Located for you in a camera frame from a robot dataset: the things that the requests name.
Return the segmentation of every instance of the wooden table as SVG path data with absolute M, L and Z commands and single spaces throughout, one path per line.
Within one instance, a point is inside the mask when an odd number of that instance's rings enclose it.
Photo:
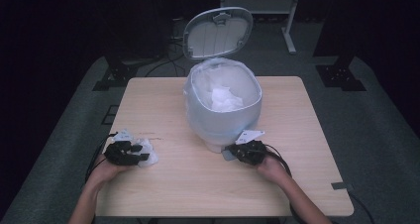
M 354 207 L 342 182 L 311 101 L 299 77 L 257 77 L 264 143 L 277 148 L 295 180 L 328 216 Z M 226 162 L 189 128 L 184 77 L 130 80 L 111 133 L 127 129 L 149 138 L 158 163 L 119 174 L 98 196 L 96 215 L 136 217 L 289 216 L 289 202 L 255 168 Z

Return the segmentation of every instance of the forearm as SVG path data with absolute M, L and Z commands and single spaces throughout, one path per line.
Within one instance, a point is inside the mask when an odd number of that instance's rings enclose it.
M 69 224 L 92 223 L 96 210 L 96 199 L 102 184 L 87 182 L 84 186 L 76 207 L 68 221 Z
M 278 181 L 277 185 L 284 191 L 293 209 L 308 224 L 331 223 L 322 211 L 309 199 L 296 181 L 289 177 Z

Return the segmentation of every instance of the person's right hand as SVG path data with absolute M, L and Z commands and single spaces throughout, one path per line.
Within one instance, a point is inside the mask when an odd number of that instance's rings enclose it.
M 281 182 L 290 176 L 281 163 L 271 156 L 265 156 L 262 163 L 257 166 L 257 171 L 266 179 L 281 184 Z

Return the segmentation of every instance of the person's hand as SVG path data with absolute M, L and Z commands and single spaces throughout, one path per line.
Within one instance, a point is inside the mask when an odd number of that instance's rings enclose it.
M 257 171 L 266 179 L 281 184 L 281 182 L 290 176 L 281 163 L 271 156 L 265 156 L 262 163 L 257 166 Z
M 96 159 L 95 165 L 97 166 L 88 180 L 92 180 L 97 184 L 103 184 L 112 180 L 119 172 L 128 170 L 132 167 L 116 166 L 108 162 L 104 155 L 99 155 Z

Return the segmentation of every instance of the tissue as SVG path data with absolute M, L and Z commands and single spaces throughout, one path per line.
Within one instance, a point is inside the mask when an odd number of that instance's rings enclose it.
M 133 155 L 140 155 L 140 154 L 149 154 L 149 158 L 146 161 L 142 161 L 138 163 L 139 167 L 149 167 L 158 162 L 158 155 L 154 150 L 149 139 L 140 138 L 136 141 L 136 145 L 141 145 L 142 150 L 136 153 L 132 153 Z
M 216 112 L 230 112 L 244 107 L 242 98 L 235 96 L 230 87 L 215 85 L 211 94 L 211 109 Z

